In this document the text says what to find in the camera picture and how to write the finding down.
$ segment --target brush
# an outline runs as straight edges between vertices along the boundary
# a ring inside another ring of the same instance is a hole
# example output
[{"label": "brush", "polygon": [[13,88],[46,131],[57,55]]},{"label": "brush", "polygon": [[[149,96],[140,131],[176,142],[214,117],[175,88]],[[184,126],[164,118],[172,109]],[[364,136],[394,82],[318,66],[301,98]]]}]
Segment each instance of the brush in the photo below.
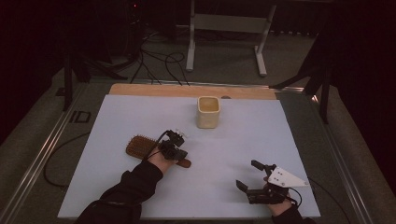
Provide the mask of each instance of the brush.
[{"label": "brush", "polygon": [[[143,135],[137,135],[131,139],[126,147],[126,154],[138,158],[139,160],[143,160],[145,156],[150,153],[150,150],[155,145],[155,140],[152,138],[148,138]],[[176,163],[184,168],[189,168],[191,166],[191,161],[183,159]]]}]

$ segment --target cable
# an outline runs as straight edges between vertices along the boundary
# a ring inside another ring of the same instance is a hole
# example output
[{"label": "cable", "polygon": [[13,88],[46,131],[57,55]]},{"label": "cable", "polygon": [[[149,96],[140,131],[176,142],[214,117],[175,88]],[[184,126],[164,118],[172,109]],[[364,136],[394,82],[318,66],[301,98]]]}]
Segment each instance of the cable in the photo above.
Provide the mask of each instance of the cable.
[{"label": "cable", "polygon": [[140,69],[142,68],[142,65],[143,65],[143,54],[140,52],[140,50],[139,50],[139,55],[142,57],[141,62],[139,64],[139,67],[136,69],[136,71],[132,75],[131,81],[129,83],[133,83],[134,82],[134,79],[136,78],[137,74],[139,73]]},{"label": "cable", "polygon": [[151,79],[151,85],[153,84],[154,79],[157,80],[157,82],[158,82],[160,85],[162,85],[161,81],[160,81],[158,78],[156,78],[156,77],[149,71],[149,68],[146,66],[146,64],[143,63],[143,62],[142,62],[142,64],[143,64],[143,66],[146,68],[146,70],[147,70],[147,72],[148,72],[148,73],[147,73],[147,76],[148,76],[149,79]]},{"label": "cable", "polygon": [[308,177],[308,179],[310,181],[314,182],[316,185],[318,185],[321,189],[323,189],[332,198],[332,200],[338,205],[338,207],[340,207],[341,211],[344,213],[347,223],[350,224],[351,222],[350,222],[349,216],[347,215],[347,212],[344,210],[343,206],[341,206],[341,204],[339,202],[337,202],[337,200],[335,200],[335,198],[330,194],[330,192],[328,190],[326,190],[325,188],[323,188],[323,186],[321,186],[318,182],[316,182],[312,178]]},{"label": "cable", "polygon": [[79,139],[80,137],[83,137],[83,136],[85,136],[85,135],[88,135],[88,134],[90,134],[90,133],[91,133],[91,132],[83,133],[83,134],[81,134],[81,135],[79,135],[79,136],[77,136],[77,137],[74,137],[74,138],[72,138],[72,139],[70,139],[70,140],[68,140],[68,141],[66,141],[66,142],[64,142],[64,143],[62,143],[62,144],[60,144],[58,147],[56,147],[55,149],[52,150],[52,152],[50,153],[49,158],[47,159],[46,163],[44,164],[44,168],[43,168],[43,176],[44,176],[44,179],[45,179],[49,184],[51,184],[52,186],[55,186],[55,187],[62,188],[62,189],[66,189],[67,187],[69,187],[68,185],[57,184],[57,183],[54,183],[54,182],[52,182],[51,180],[49,180],[49,178],[47,177],[47,166],[48,166],[48,164],[49,164],[49,162],[50,162],[50,159],[51,159],[52,156],[55,154],[55,152],[57,152],[59,149],[61,149],[62,147],[66,146],[67,144],[69,144],[69,143],[71,143],[71,142],[73,142],[73,141]]},{"label": "cable", "polygon": [[133,66],[135,63],[136,63],[136,60],[130,60],[130,61],[124,63],[124,64],[122,65],[122,67],[119,68],[119,70],[115,70],[114,72],[116,72],[116,73],[121,72],[121,71],[123,71],[123,70],[125,70],[125,69],[127,69],[127,68],[129,68],[129,67],[131,67],[131,66]]},{"label": "cable", "polygon": [[[166,71],[169,73],[169,75],[170,75],[175,81],[178,82],[178,84],[179,84],[180,86],[182,86],[183,84],[181,84],[181,82],[176,78],[176,76],[170,71],[170,69],[169,69],[169,67],[168,67],[168,64],[169,64],[169,63],[177,63],[178,67],[180,68],[180,71],[181,71],[181,74],[182,74],[184,80],[186,81],[187,85],[190,86],[190,83],[189,83],[189,81],[187,80],[186,75],[185,75],[185,73],[184,73],[184,70],[183,70],[183,68],[181,67],[181,64],[180,64],[180,62],[182,62],[182,61],[185,59],[185,56],[184,56],[183,53],[180,53],[180,52],[173,52],[173,53],[170,53],[170,54],[162,54],[162,53],[153,52],[153,51],[149,51],[149,50],[145,50],[145,49],[142,49],[142,52],[146,53],[148,56],[150,56],[150,57],[152,57],[152,58],[154,58],[154,59],[157,59],[157,60],[159,60],[159,61],[161,61],[161,62],[164,62],[164,63],[165,63]],[[162,58],[160,58],[160,57],[157,57],[157,56],[155,56],[154,54],[164,56],[165,59],[162,59]],[[181,55],[181,59],[176,59],[175,57],[173,57],[173,55]]]},{"label": "cable", "polygon": [[148,159],[149,159],[150,157],[154,156],[155,154],[159,153],[159,152],[161,152],[161,151],[158,151],[158,152],[155,152],[155,153],[149,155]]},{"label": "cable", "polygon": [[303,197],[301,196],[300,192],[297,191],[296,189],[290,188],[292,189],[294,192],[296,192],[298,194],[298,196],[300,197],[300,202],[297,205],[297,207],[300,207],[301,203],[303,202]]},{"label": "cable", "polygon": [[152,145],[152,147],[151,147],[151,149],[149,150],[148,154],[143,158],[142,161],[146,161],[149,157],[151,157],[152,155],[155,154],[155,153],[154,153],[154,154],[152,154],[152,155],[149,155],[149,154],[152,152],[152,150],[154,150],[154,148],[155,148],[156,146],[158,146],[158,144],[160,143],[161,139],[163,139],[163,136],[166,135],[167,132],[168,132],[168,131],[165,131],[165,132],[163,132],[163,134],[161,134],[161,136],[157,139],[157,141],[155,142],[155,144]]}]

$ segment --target human hand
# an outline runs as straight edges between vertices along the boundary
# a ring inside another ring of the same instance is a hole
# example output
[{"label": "human hand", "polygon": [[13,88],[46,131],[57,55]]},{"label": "human hand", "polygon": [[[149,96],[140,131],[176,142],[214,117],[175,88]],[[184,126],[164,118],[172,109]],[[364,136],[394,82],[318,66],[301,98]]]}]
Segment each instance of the human hand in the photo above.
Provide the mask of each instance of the human hand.
[{"label": "human hand", "polygon": [[290,209],[292,206],[292,203],[290,200],[285,199],[282,203],[276,203],[276,204],[267,204],[267,207],[270,209],[272,216],[277,217],[284,213],[286,210]]},{"label": "human hand", "polygon": [[177,161],[167,160],[157,147],[148,156],[148,161],[157,166],[163,172],[163,175],[173,164],[177,163]]}]

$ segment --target metal frame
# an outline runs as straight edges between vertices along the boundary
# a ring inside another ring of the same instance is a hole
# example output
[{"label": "metal frame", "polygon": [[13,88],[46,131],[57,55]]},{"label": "metal frame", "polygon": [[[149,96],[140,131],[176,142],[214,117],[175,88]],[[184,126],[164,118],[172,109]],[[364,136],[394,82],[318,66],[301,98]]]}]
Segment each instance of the metal frame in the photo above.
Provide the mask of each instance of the metal frame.
[{"label": "metal frame", "polygon": [[186,70],[191,72],[194,67],[195,56],[195,29],[200,30],[218,30],[218,31],[233,31],[262,34],[262,41],[259,46],[254,47],[257,65],[259,67],[259,75],[261,77],[267,76],[265,69],[264,58],[262,57],[262,50],[265,41],[270,31],[271,22],[276,11],[276,6],[271,6],[270,12],[265,19],[262,18],[248,18],[222,15],[207,15],[195,14],[195,0],[191,0],[191,16],[190,16],[190,44],[187,53]]}]

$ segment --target white table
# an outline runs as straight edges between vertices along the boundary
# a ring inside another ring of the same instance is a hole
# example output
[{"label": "white table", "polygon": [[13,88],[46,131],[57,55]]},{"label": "white table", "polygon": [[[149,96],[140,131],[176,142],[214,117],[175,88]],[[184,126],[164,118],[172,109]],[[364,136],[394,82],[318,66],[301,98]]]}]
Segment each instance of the white table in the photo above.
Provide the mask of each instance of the white table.
[{"label": "white table", "polygon": [[[172,167],[143,203],[143,219],[253,219],[269,217],[265,205],[249,204],[235,185],[262,188],[261,172],[251,160],[276,164],[307,180],[289,124],[278,100],[222,99],[219,126],[195,125],[195,97],[108,95],[81,155],[58,217],[76,218],[92,201],[120,181],[140,160],[125,153],[131,137],[158,138],[180,129],[186,138],[191,168]],[[311,188],[296,188],[303,196],[304,217],[320,213]],[[298,196],[291,190],[291,197]]]}]

